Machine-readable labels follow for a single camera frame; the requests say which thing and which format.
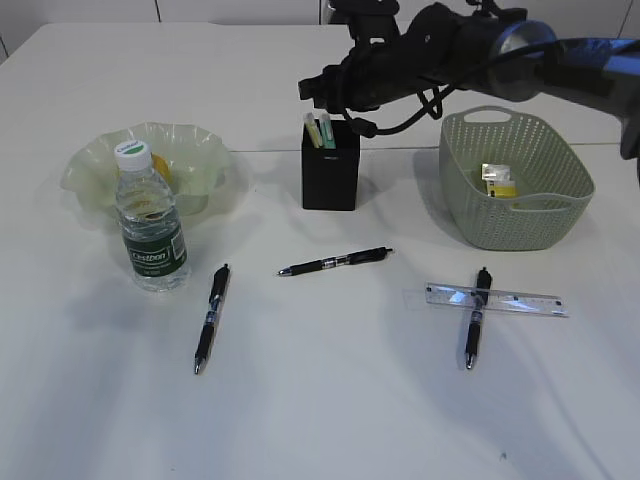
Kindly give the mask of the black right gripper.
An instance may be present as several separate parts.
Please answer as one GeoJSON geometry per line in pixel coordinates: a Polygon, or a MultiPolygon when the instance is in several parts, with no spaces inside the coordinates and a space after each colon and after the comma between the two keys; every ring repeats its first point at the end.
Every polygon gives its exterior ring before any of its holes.
{"type": "Polygon", "coordinates": [[[298,83],[299,98],[316,108],[338,111],[338,101],[368,112],[415,94],[423,81],[425,36],[400,33],[392,16],[352,16],[349,33],[355,45],[338,65],[298,83]]]}

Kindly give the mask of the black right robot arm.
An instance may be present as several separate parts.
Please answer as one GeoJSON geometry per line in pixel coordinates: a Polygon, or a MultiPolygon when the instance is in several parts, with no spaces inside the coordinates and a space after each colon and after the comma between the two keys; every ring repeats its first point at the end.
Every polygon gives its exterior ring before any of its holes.
{"type": "Polygon", "coordinates": [[[395,1],[332,2],[354,45],[340,63],[300,80],[300,98],[375,138],[441,118],[443,100],[457,90],[511,102],[543,93],[616,117],[621,157],[638,158],[638,41],[559,39],[524,8],[472,5],[462,15],[434,2],[400,31],[395,1]]]}

